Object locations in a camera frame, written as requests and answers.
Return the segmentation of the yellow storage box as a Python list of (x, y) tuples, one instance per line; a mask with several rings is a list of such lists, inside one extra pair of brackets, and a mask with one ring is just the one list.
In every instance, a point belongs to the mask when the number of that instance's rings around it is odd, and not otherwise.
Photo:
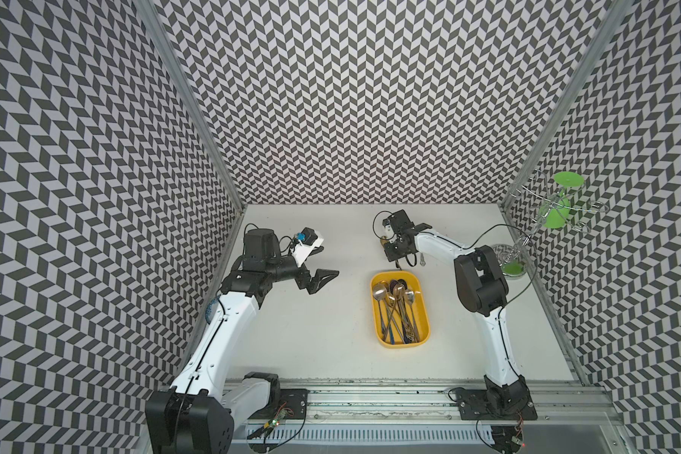
[[(395, 345), (389, 345), (384, 342), (382, 339), (381, 335), (381, 329), (380, 329), (380, 319), (378, 315), (378, 306), (376, 305), (376, 301), (373, 298), (373, 286), (374, 284), (378, 282), (385, 281), (389, 284), (390, 290), (392, 292), (393, 297), (395, 297), (395, 300), (398, 304), (399, 311), (401, 313), (401, 309), (406, 306), (405, 299), (404, 299), (404, 291), (406, 289), (403, 289), (401, 285), (397, 284), (397, 281), (399, 279), (404, 279), (407, 281), (409, 285), (409, 289), (414, 291), (415, 298), (414, 298), (414, 314), (416, 317), (417, 325), (418, 325), (418, 331), (420, 334), (420, 341), (417, 344), (403, 344), (402, 342), (398, 342), (395, 340)], [(411, 272), (406, 272), (406, 271), (392, 271), (392, 272), (380, 272), (379, 274), (376, 274), (370, 283), (370, 288), (371, 288), (371, 304), (372, 304), (372, 315), (374, 317), (374, 331), (376, 334), (376, 338), (378, 341), (385, 347), (387, 348), (392, 348), (392, 349), (403, 349), (403, 348), (412, 348), (416, 346), (420, 346), (424, 344), (428, 339), (429, 336), (431, 336), (431, 326), (429, 325), (429, 316), (427, 313), (427, 308), (425, 306), (425, 300), (424, 300), (424, 295), (422, 291), (422, 286), (420, 280)]]

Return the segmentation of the rose gold spoon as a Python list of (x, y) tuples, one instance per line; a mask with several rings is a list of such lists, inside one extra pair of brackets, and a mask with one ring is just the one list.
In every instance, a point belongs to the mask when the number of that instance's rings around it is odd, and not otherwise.
[(403, 344), (407, 344), (409, 342), (409, 338), (407, 336), (405, 327), (403, 325), (403, 318), (401, 316), (401, 313), (399, 311), (398, 304), (395, 300), (395, 297), (393, 297), (392, 292), (390, 290), (389, 284), (385, 281), (382, 281), (382, 285), (386, 291), (386, 296), (384, 297), (384, 302), (385, 305), (387, 306), (387, 312), (389, 315), (389, 324), (390, 327), (393, 327), (393, 330), (395, 331), (395, 339), (398, 342), (402, 342)]

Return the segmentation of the ornate gold small spoon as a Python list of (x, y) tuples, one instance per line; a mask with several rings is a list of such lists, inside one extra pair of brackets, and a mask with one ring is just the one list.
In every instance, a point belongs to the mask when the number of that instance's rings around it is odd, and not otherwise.
[(419, 342), (418, 336), (417, 336), (417, 331), (415, 329), (414, 322), (412, 321), (412, 314), (409, 312), (409, 308), (407, 306), (404, 306), (404, 308), (401, 309), (401, 318), (402, 318), (402, 330), (406, 339), (406, 342), (408, 344), (417, 344)]

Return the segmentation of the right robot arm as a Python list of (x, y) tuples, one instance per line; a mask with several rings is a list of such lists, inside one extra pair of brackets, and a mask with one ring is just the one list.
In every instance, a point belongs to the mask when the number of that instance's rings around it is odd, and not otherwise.
[(389, 261), (429, 255), (453, 269), (458, 298), (474, 316), (484, 348), (486, 396), (482, 401), (490, 412), (507, 416), (527, 409), (531, 395), (507, 329), (509, 285), (494, 250), (463, 244), (427, 223), (416, 224), (405, 210), (391, 212), (381, 224)]

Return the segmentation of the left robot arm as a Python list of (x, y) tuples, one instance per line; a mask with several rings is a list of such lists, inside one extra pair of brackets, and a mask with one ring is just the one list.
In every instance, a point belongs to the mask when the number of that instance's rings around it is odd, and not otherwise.
[(323, 237), (306, 227), (283, 251), (274, 230), (245, 233), (243, 250), (208, 304), (202, 334), (187, 365), (164, 391), (155, 391), (145, 408), (151, 449), (155, 453), (225, 453), (236, 429), (254, 416), (268, 423), (253, 433), (268, 436), (286, 417), (300, 414), (284, 401), (278, 375), (250, 373), (231, 391), (225, 389), (241, 337), (274, 284), (293, 281), (308, 294), (338, 277), (320, 269), (312, 274), (306, 260), (323, 251)]

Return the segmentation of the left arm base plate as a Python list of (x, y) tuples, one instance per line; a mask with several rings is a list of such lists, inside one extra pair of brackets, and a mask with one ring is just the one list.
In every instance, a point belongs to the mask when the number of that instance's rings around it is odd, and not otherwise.
[(308, 409), (308, 394), (308, 389), (282, 389), (274, 403), (252, 414), (250, 420), (268, 421), (280, 412), (283, 412), (284, 419), (304, 420)]

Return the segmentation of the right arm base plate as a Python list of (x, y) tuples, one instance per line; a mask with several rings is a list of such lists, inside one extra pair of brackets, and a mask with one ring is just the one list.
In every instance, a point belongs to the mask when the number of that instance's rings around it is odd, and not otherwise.
[(536, 421), (538, 413), (528, 391), (455, 388), (451, 397), (461, 420)]

